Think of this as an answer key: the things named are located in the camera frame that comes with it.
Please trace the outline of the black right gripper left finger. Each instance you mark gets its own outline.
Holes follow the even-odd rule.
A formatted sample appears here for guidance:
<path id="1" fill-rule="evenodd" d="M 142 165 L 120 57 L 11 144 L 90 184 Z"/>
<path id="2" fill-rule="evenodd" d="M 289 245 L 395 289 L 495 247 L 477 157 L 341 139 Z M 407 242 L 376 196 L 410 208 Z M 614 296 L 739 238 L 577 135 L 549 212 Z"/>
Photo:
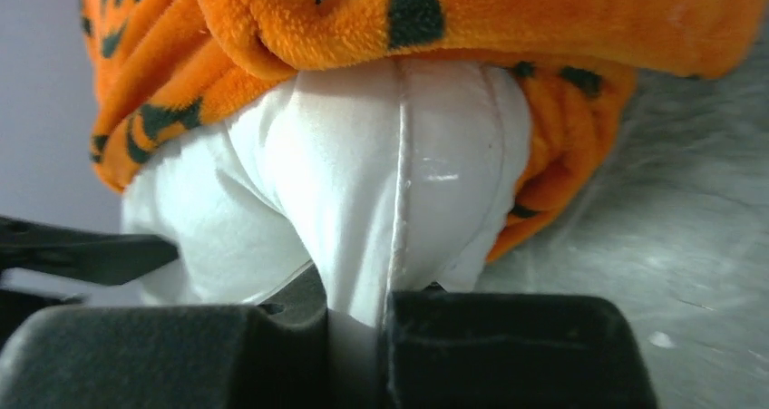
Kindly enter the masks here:
<path id="1" fill-rule="evenodd" d="M 4 408 L 326 404 L 326 294 L 309 268 L 266 302 L 47 307 L 1 352 Z"/>

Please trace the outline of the white pillow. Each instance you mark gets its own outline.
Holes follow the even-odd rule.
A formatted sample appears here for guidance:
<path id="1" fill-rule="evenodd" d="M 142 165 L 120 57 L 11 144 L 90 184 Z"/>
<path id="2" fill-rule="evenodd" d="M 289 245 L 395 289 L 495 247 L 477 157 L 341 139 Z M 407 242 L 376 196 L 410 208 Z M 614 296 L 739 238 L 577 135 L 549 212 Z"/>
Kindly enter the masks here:
<path id="1" fill-rule="evenodd" d="M 390 289 L 474 288 L 530 158 L 505 70 L 383 59 L 305 72 L 164 143 L 122 195 L 122 225 L 180 260 L 140 281 L 153 306 L 267 300 L 315 267 L 341 408 L 378 400 Z"/>

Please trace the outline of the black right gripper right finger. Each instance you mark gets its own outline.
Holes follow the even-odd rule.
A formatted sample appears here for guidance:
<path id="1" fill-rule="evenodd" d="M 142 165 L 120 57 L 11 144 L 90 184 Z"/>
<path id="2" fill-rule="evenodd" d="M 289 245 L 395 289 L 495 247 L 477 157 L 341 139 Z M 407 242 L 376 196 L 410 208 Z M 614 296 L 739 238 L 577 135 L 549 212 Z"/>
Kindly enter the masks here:
<path id="1" fill-rule="evenodd" d="M 600 297 L 396 291 L 387 408 L 655 408 L 633 331 Z"/>

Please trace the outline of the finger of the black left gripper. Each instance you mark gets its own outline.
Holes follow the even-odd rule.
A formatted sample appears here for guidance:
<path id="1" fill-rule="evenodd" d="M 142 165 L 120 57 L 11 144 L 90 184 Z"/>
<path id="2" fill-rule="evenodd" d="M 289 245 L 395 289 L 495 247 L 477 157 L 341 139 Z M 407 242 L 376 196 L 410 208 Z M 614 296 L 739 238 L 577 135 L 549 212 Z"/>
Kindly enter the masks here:
<path id="1" fill-rule="evenodd" d="M 1 269 L 21 268 L 102 286 L 119 286 L 179 257 L 154 235 L 109 234 L 1 218 Z"/>
<path id="2" fill-rule="evenodd" d="M 36 312 L 48 308 L 65 305 L 80 305 L 84 296 L 54 295 L 49 293 L 33 293 L 12 289 L 1 289 L 1 346 L 8 338 Z"/>

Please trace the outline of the orange patterned pillowcase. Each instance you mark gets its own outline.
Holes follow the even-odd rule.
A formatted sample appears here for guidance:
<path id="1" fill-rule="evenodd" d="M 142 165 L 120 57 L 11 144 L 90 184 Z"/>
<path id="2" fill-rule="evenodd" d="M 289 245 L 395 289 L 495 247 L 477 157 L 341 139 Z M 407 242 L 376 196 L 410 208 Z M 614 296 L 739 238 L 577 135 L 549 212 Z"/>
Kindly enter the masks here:
<path id="1" fill-rule="evenodd" d="M 90 156 L 122 191 L 165 141 L 301 71 L 406 56 L 505 67 L 533 109 L 530 161 L 489 259 L 566 209 L 615 141 L 641 68 L 716 78 L 768 0 L 79 0 L 100 107 Z"/>

